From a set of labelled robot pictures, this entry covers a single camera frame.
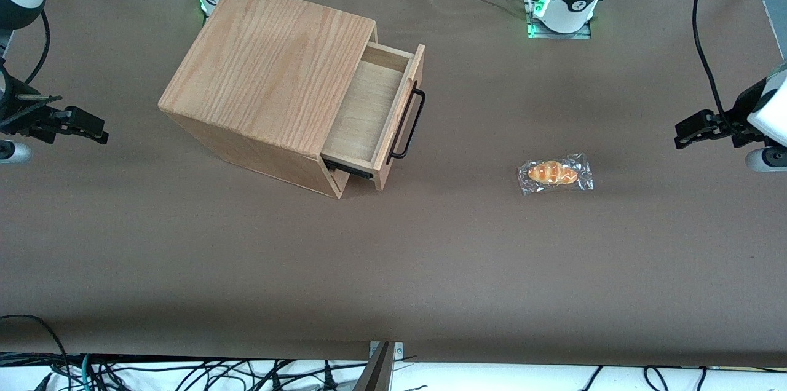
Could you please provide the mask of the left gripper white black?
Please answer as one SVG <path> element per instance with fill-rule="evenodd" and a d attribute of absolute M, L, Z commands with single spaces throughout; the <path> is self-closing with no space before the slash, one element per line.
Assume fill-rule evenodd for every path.
<path fill-rule="evenodd" d="M 732 108 L 735 128 L 749 142 L 786 145 L 786 69 L 777 68 L 739 94 Z M 701 141 L 734 136 L 725 112 L 700 110 L 678 122 L 677 150 Z"/>

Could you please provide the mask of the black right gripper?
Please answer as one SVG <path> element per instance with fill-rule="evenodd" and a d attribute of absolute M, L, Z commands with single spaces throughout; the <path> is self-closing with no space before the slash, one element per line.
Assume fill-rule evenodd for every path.
<path fill-rule="evenodd" d="M 1 130 L 6 135 L 36 136 L 39 141 L 53 144 L 57 136 L 79 136 L 98 144 L 107 144 L 109 134 L 105 122 L 75 106 L 56 110 L 50 104 L 62 96 L 47 96 L 2 71 Z"/>

